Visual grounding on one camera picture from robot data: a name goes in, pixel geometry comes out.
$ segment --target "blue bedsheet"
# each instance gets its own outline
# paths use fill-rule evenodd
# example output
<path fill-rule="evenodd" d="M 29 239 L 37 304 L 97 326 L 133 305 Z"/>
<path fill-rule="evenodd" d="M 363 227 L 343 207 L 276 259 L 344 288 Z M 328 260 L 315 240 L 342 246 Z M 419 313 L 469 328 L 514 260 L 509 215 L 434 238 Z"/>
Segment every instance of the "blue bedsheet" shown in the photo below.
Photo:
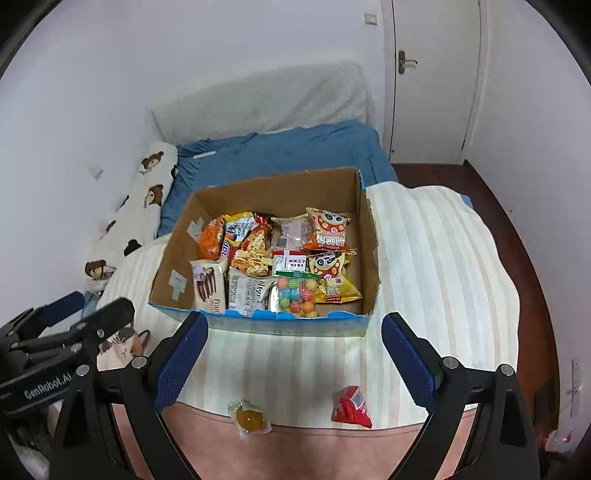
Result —
<path fill-rule="evenodd" d="M 355 167 L 365 186 L 396 181 L 377 132 L 357 121 L 277 134 L 200 140 L 178 147 L 178 176 L 162 208 L 158 236 L 172 231 L 189 196 L 208 186 L 316 168 Z M 215 151 L 203 158 L 194 155 Z"/>

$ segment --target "chocolate wafer package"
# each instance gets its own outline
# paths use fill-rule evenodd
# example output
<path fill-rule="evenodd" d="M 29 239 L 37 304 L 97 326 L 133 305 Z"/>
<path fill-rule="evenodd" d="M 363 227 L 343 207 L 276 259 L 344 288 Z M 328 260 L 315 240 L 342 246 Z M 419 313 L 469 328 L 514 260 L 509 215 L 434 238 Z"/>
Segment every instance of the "chocolate wafer package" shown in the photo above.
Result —
<path fill-rule="evenodd" d="M 228 269 L 228 259 L 191 260 L 193 287 L 195 289 L 195 308 L 209 313 L 226 311 L 226 289 L 224 274 Z"/>

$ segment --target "cat print fabric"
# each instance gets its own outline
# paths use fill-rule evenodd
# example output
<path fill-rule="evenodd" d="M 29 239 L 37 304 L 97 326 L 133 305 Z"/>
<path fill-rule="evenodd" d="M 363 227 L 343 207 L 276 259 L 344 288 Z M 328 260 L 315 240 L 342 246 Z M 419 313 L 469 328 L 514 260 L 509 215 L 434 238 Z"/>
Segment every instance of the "cat print fabric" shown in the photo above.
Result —
<path fill-rule="evenodd" d="M 150 339 L 150 331 L 136 332 L 132 327 L 123 327 L 99 345 L 96 366 L 99 370 L 123 368 L 135 357 L 144 353 Z"/>

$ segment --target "cardboard box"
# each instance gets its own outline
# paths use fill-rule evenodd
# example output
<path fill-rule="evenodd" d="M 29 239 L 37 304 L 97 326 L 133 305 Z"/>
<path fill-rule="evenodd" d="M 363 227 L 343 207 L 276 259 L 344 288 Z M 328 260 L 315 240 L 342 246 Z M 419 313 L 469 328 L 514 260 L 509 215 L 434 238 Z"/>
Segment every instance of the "cardboard box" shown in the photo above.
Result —
<path fill-rule="evenodd" d="M 190 260 L 197 260 L 196 238 L 212 218 L 251 211 L 292 217 L 317 207 L 350 218 L 347 243 L 358 254 L 346 270 L 362 300 L 317 304 L 320 317 L 257 310 L 244 317 L 227 310 L 206 313 L 209 326 L 241 332 L 306 336 L 363 336 L 378 294 L 377 238 L 374 219 L 360 173 L 354 168 L 310 170 L 244 180 L 195 192 L 184 207 L 164 251 L 150 292 L 150 305 L 182 321 L 194 309 Z"/>

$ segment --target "striped blanket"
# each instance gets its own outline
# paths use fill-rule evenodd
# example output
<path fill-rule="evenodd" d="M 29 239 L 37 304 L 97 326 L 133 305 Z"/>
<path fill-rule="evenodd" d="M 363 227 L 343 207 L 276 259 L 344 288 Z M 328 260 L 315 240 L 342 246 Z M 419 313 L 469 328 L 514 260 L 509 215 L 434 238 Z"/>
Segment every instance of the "striped blanket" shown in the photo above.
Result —
<path fill-rule="evenodd" d="M 380 325 L 398 311 L 441 356 L 466 367 L 516 366 L 519 298 L 491 233 L 456 192 L 392 182 L 367 188 L 378 232 L 381 285 L 367 335 L 312 338 L 210 330 L 179 401 L 225 415 L 239 398 L 271 422 L 297 427 L 355 426 L 330 421 L 335 395 L 360 385 L 375 429 L 425 420 L 385 350 Z M 129 255 L 99 306 L 133 301 L 135 329 L 150 329 L 147 353 L 179 323 L 147 305 L 167 237 Z"/>

